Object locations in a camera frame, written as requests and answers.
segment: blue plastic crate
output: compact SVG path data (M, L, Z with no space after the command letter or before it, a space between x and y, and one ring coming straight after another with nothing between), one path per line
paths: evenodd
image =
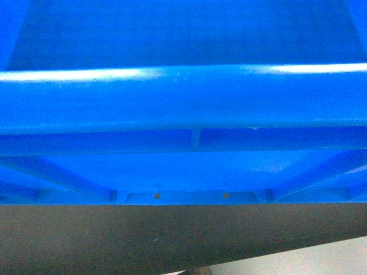
M3 1L0 203L367 202L358 1Z

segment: white floor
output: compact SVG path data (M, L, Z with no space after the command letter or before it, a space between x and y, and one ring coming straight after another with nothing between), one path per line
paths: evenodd
M367 274L367 237L210 267L213 275Z

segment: blue plastic bin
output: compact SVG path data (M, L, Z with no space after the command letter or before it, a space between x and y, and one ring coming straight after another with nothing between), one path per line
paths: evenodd
M2 1L0 203L367 202L364 14Z

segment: blue plastic surface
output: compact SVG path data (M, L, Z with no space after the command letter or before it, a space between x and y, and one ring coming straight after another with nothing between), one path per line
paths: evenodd
M367 202L358 1L4 3L0 203Z

